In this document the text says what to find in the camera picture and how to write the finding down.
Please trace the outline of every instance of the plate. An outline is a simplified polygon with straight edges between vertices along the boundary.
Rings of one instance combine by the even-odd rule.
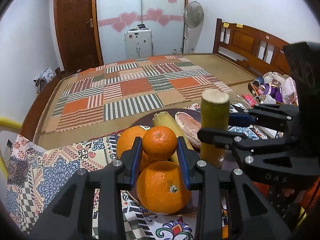
[[[135,121],[130,127],[136,126],[136,125],[146,125],[149,127],[153,127],[152,119],[155,115],[155,113],[165,112],[167,111],[174,119],[175,114],[177,112],[185,112],[189,115],[191,115],[196,121],[201,122],[201,115],[199,111],[187,109],[187,108],[169,108],[169,109],[162,109],[161,111],[155,111],[153,113],[147,114],[137,121]],[[139,198],[137,196],[136,188],[134,187],[131,191],[127,191],[128,195],[137,203],[141,204],[139,201]],[[198,213],[198,198],[199,198],[199,191],[192,191],[191,200],[188,202],[188,204],[181,209],[180,211],[170,214],[170,216],[190,216]]]

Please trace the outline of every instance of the large orange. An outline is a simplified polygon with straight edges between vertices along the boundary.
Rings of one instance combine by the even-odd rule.
[[[183,185],[179,165],[161,161],[149,165],[140,174],[137,195],[148,210],[172,214],[189,202],[191,191]]]
[[[169,159],[176,151],[177,144],[174,131],[161,125],[150,128],[142,138],[143,151],[157,161]]]
[[[122,153],[124,151],[130,150],[132,148],[132,145],[134,143],[134,139],[136,138],[136,136],[139,137],[143,137],[144,134],[147,131],[147,127],[144,126],[134,126],[131,128],[128,128],[127,130],[125,130],[121,136],[118,139],[117,142],[117,148],[116,148],[116,152],[117,152],[117,156],[118,158],[121,157]],[[149,158],[144,152],[142,153],[142,159],[141,159],[141,163],[140,163],[140,169],[139,171],[143,171],[143,169],[145,167],[147,167],[149,164],[156,162],[155,160],[152,160],[151,158]]]

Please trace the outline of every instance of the mandarin orange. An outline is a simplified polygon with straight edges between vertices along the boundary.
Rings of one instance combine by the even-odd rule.
[[[141,204],[155,213],[172,214],[191,199],[191,191],[183,185],[179,165],[160,161],[146,167],[137,180]]]
[[[117,142],[116,152],[117,152],[118,158],[121,157],[124,151],[130,150],[132,148],[132,145],[136,136],[142,138],[145,135],[147,129],[148,127],[137,125],[125,130],[121,134]],[[139,171],[140,172],[143,171],[145,167],[147,167],[149,164],[152,164],[154,162],[156,162],[156,160],[152,160],[143,152]]]
[[[176,151],[177,144],[174,131],[166,126],[152,127],[142,138],[143,151],[157,161],[169,159]]]

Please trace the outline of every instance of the wooden bed frame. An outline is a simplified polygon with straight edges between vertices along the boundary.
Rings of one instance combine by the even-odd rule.
[[[57,75],[43,88],[43,90],[36,97],[36,100],[33,102],[31,108],[29,109],[29,112],[27,113],[27,116],[23,121],[20,134],[30,141],[33,140],[38,122],[45,106],[47,105],[57,84],[62,79],[60,68],[57,68],[55,72]]]
[[[258,57],[261,41],[266,42],[263,57]],[[240,67],[255,76],[275,71],[280,74],[290,75],[290,69],[283,53],[283,46],[288,45],[284,40],[264,31],[250,26],[222,22],[217,18],[216,32],[213,45],[213,53],[219,54],[235,62]],[[271,62],[266,62],[268,46],[274,46]],[[247,60],[234,60],[219,52],[219,47],[231,50]]]

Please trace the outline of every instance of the door panel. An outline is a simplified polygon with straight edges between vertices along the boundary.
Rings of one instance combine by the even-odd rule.
[[[66,71],[99,65],[90,24],[91,0],[55,0],[55,25],[62,62]]]

